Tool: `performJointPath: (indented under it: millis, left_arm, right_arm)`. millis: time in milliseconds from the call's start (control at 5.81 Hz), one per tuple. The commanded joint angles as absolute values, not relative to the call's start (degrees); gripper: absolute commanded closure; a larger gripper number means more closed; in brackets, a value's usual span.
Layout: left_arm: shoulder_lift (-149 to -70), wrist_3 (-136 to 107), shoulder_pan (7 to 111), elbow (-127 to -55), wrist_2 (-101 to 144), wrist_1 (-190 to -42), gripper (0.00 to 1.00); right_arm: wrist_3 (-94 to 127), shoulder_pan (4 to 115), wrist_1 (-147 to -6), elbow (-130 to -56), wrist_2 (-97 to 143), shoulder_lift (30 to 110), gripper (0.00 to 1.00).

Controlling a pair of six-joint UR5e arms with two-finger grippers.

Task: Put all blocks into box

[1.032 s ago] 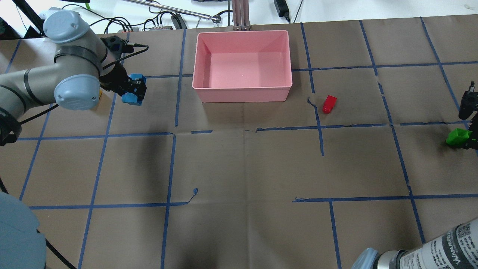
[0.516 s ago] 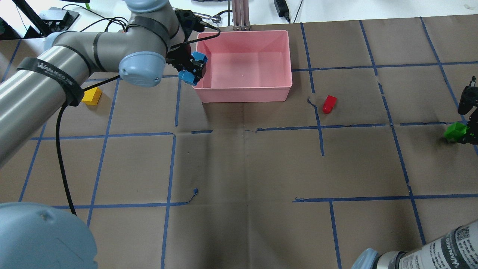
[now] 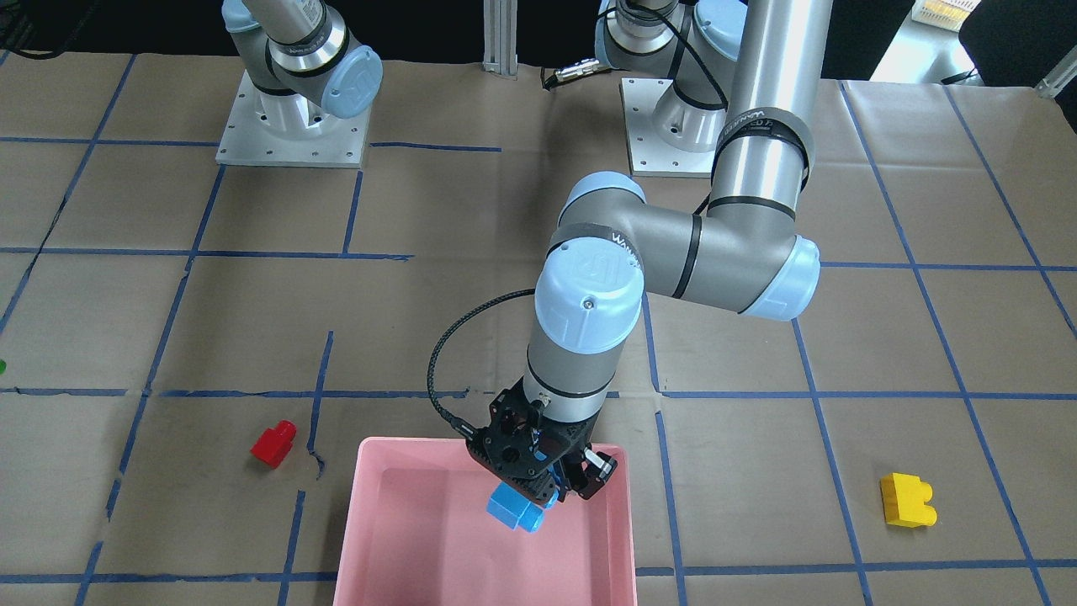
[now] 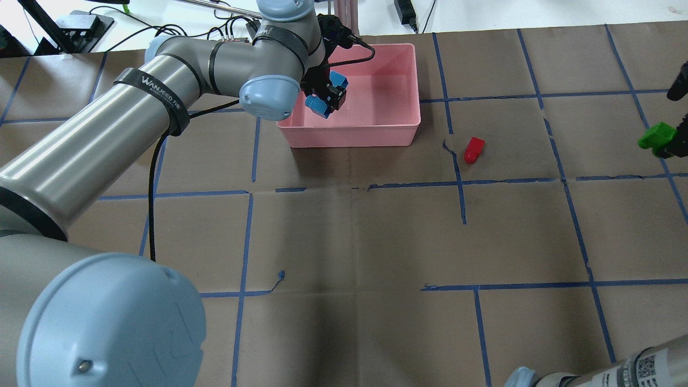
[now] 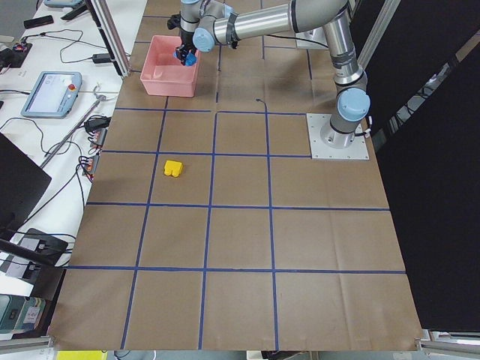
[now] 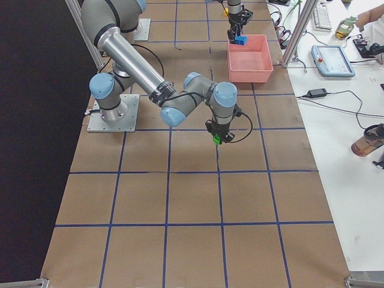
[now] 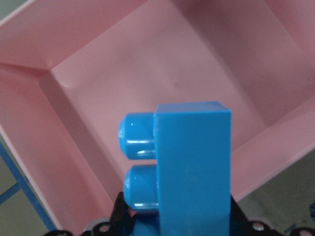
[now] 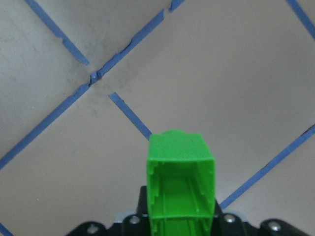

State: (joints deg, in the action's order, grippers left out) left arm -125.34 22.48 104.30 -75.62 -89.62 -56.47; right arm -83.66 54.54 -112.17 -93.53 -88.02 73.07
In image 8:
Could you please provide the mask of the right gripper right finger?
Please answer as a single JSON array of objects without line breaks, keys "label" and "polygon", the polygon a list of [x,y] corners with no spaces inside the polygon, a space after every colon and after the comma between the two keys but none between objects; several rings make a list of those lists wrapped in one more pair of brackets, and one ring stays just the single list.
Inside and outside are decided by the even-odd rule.
[{"label": "right gripper right finger", "polygon": [[280,219],[267,219],[260,223],[258,236],[309,236],[306,232]]}]

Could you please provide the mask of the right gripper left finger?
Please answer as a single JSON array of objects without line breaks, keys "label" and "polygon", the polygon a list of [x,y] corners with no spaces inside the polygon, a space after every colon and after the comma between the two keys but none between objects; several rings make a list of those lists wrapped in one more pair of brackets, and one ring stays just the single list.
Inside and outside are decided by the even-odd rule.
[{"label": "right gripper left finger", "polygon": [[66,236],[122,236],[121,223],[113,223],[110,227],[97,221],[86,221],[79,224]]}]

